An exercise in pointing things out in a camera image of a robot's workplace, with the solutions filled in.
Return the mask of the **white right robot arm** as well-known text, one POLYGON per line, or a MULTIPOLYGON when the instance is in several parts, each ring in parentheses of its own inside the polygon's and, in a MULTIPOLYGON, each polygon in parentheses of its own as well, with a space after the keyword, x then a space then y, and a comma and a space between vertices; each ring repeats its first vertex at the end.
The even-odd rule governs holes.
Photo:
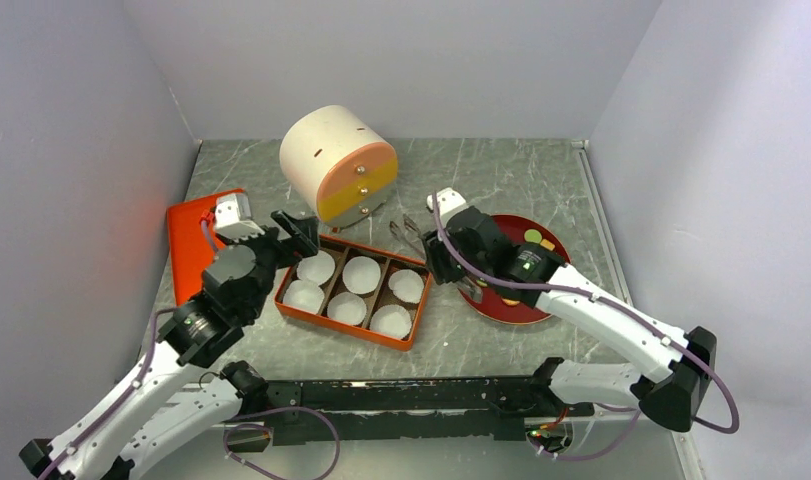
POLYGON ((500 305, 557 316, 622 356, 616 365, 545 360, 530 389, 538 412, 553 415, 565 405, 597 403, 638 410, 675 432, 711 427, 698 410, 710 385, 720 381, 714 333, 701 326, 686 331, 639 311, 554 251, 512 240, 465 201, 430 196, 426 208, 433 228, 421 242, 439 283, 471 280, 500 305))

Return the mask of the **white paper cup back left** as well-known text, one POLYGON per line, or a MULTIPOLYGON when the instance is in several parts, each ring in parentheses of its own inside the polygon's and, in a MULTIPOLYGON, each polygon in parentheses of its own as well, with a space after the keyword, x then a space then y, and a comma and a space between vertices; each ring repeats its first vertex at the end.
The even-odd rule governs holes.
POLYGON ((321 250, 315 256, 304 258, 296 267, 299 280, 322 286, 333 276, 336 263, 326 251, 321 250))

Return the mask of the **white paper cup back right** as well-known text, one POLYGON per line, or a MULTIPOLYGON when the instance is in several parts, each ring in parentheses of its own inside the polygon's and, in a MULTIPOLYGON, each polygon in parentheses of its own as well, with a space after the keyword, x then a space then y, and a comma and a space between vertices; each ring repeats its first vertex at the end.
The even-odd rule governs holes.
POLYGON ((424 291, 423 278, 414 270, 400 269, 390 275, 388 287, 396 298, 410 304, 418 304, 424 291))

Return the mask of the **white round drawer cabinet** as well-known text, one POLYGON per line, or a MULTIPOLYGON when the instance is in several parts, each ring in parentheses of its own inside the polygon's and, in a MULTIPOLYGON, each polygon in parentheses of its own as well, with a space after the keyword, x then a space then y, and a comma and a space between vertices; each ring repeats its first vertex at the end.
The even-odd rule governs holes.
POLYGON ((341 105, 318 108, 291 126, 279 163, 293 190, 334 229, 385 203, 399 173, 394 147, 341 105))

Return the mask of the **white paper cup front left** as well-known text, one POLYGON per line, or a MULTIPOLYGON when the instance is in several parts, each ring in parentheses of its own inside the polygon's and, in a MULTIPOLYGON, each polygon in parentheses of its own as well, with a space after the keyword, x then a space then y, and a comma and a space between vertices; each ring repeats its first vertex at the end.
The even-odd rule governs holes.
POLYGON ((299 279, 289 284, 282 297, 282 303, 300 311, 317 314, 324 298, 324 291, 319 285, 299 279))

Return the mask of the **white paper cup back middle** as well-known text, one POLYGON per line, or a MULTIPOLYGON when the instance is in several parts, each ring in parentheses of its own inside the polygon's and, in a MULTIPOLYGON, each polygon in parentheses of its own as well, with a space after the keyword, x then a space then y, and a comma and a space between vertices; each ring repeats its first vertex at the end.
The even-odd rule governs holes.
POLYGON ((380 264, 371 257, 355 256, 342 270, 345 287, 356 295, 367 295, 374 292, 381 278, 380 264))

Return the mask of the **white paper cup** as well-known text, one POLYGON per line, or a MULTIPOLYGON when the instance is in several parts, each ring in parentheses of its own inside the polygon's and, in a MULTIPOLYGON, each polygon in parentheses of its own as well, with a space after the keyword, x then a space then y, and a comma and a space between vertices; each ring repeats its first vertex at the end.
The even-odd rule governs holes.
POLYGON ((299 279, 289 284, 282 297, 282 303, 300 311, 317 314, 324 298, 324 291, 319 285, 299 279))
POLYGON ((326 251, 321 250, 315 256, 304 258, 296 267, 299 280, 322 286, 333 276, 336 263, 326 251))
POLYGON ((331 298, 326 307, 326 316, 339 323, 359 326, 367 314, 364 299, 349 291, 341 292, 331 298))
POLYGON ((373 314, 369 329, 380 335, 403 340, 410 335, 412 325, 409 311, 400 305, 391 304, 380 307, 373 314))
POLYGON ((418 304, 424 291, 423 278, 414 270, 400 269, 390 275, 388 287, 396 298, 410 304, 418 304))
POLYGON ((356 295, 367 295, 374 292, 381 278, 380 264, 371 257, 355 256, 342 270, 345 287, 356 295))

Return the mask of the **white paper cup front right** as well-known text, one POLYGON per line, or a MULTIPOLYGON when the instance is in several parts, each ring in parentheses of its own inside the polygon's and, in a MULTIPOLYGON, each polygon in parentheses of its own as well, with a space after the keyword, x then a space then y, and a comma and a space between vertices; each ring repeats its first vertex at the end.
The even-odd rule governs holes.
POLYGON ((409 311, 400 305, 391 304, 380 307, 373 314, 369 329, 380 335, 403 340, 410 335, 412 325, 409 311))

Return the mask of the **orange cookie tin box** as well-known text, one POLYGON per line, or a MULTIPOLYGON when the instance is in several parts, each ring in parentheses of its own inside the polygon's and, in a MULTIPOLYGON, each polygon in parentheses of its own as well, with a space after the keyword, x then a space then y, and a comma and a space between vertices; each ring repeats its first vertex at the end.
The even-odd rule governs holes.
POLYGON ((288 270, 273 301, 285 317, 405 352, 431 287, 421 261, 322 235, 319 253, 288 270))

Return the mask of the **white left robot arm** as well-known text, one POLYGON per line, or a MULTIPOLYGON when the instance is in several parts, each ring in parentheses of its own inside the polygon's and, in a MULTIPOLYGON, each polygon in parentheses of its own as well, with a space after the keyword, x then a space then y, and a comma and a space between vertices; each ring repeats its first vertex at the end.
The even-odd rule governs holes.
POLYGON ((223 248, 201 273, 201 289, 152 314, 151 345, 84 417, 52 439, 33 439, 19 457, 37 479, 140 479, 167 455, 237 415, 259 417, 265 382, 248 366, 169 408, 185 386, 243 337, 260 317, 278 270, 317 254, 319 221, 278 210, 276 226, 218 217, 223 248))

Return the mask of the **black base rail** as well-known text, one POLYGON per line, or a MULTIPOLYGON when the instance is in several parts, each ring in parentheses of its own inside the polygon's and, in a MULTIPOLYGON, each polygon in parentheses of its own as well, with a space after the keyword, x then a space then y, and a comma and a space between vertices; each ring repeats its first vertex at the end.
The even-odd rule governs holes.
POLYGON ((277 446, 344 441, 489 437, 522 441, 544 425, 569 442, 570 421, 590 403, 566 406, 530 376, 271 381, 238 416, 260 421, 277 446))

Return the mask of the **orange tin lid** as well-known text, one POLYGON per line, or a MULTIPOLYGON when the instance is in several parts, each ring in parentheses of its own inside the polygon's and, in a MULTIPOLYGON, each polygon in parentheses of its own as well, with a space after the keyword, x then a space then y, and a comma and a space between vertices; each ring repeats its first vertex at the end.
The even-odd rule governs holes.
POLYGON ((213 251, 203 235, 200 218, 217 199, 235 188, 173 205, 167 209, 169 258, 175 304, 180 306, 202 287, 201 273, 211 263, 213 251))

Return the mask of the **white paper cup front middle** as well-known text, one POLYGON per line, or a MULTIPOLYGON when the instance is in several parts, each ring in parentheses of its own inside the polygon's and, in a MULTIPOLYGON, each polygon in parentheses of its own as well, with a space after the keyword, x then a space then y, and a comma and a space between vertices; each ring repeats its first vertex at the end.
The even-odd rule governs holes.
POLYGON ((341 292, 331 298, 326 307, 326 316, 339 323, 359 326, 367 314, 364 299, 349 291, 341 292))

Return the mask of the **red round plate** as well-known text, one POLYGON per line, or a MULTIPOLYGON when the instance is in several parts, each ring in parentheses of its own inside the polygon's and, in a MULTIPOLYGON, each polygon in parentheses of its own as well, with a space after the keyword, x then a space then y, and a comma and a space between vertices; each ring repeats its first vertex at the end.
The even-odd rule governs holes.
MULTIPOLYGON (((500 230, 512 241, 521 243, 538 238, 538 242, 542 246, 560 255, 566 263, 571 261, 570 254, 559 238, 537 222, 511 214, 494 214, 492 218, 500 230)), ((473 310, 493 321, 510 325, 532 325, 550 317, 550 314, 522 303, 507 301, 487 287, 479 284, 476 287, 477 291, 482 294, 480 301, 471 298, 465 289, 459 288, 458 293, 473 310)))

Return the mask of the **silver metal tongs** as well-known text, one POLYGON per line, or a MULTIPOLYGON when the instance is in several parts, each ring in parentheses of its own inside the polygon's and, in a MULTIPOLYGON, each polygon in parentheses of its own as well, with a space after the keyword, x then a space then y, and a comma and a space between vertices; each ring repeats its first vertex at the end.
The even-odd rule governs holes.
MULTIPOLYGON (((390 233, 399 243, 405 245, 418 259, 426 262, 426 255, 420 242, 422 232, 412 218, 403 214, 401 224, 391 220, 388 227, 390 233)), ((482 301, 482 288, 470 278, 464 277, 460 279, 455 283, 455 286, 469 300, 476 303, 482 301)))

